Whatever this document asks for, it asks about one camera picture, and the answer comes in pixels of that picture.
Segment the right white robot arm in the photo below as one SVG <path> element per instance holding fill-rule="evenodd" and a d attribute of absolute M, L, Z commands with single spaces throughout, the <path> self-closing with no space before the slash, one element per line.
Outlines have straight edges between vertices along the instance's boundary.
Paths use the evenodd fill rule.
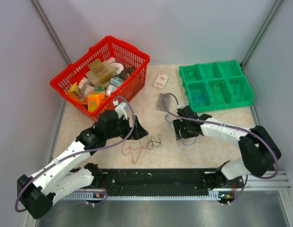
<path fill-rule="evenodd" d="M 197 115 L 190 106 L 177 106 L 178 119 L 173 120 L 177 140 L 208 136 L 220 139 L 240 150 L 241 157 L 223 163 L 216 170 L 216 182 L 227 187 L 233 179 L 252 175 L 261 178 L 282 156 L 267 130 L 257 125 L 240 128 L 228 125 L 208 114 Z"/>

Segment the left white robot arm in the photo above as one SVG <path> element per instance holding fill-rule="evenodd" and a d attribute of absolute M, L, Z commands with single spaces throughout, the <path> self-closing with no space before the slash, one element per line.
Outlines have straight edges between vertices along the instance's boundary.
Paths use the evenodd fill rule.
<path fill-rule="evenodd" d="M 140 140 L 148 135 L 136 115 L 134 122 L 115 110 L 106 110 L 92 127 L 83 130 L 71 145 L 50 164 L 31 176 L 22 175 L 17 180 L 18 201 L 34 219 L 43 217 L 53 205 L 66 195 L 82 187 L 98 187 L 102 183 L 101 170 L 95 164 L 87 165 L 70 174 L 80 162 L 96 151 L 107 149 L 107 140 L 120 137 Z"/>

